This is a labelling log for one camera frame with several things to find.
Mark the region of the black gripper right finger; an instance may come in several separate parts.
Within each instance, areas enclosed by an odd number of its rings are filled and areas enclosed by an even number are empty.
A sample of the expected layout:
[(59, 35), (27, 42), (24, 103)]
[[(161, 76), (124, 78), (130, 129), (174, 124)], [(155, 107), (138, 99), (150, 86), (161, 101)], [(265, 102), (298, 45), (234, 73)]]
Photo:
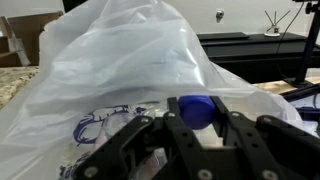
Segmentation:
[(213, 127), (223, 146), (210, 151), (215, 180), (320, 180), (320, 140), (271, 115), (256, 120), (218, 97)]

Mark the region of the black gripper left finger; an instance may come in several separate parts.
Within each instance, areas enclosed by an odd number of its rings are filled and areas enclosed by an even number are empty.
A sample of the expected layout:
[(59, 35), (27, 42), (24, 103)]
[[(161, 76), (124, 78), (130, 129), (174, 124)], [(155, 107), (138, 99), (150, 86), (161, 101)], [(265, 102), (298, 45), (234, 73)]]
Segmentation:
[(166, 100), (168, 111), (152, 118), (137, 116), (98, 148), (74, 171), (74, 180), (133, 180), (151, 155), (163, 148), (164, 167), (152, 180), (198, 180), (191, 153), (198, 143), (179, 115), (176, 98)]

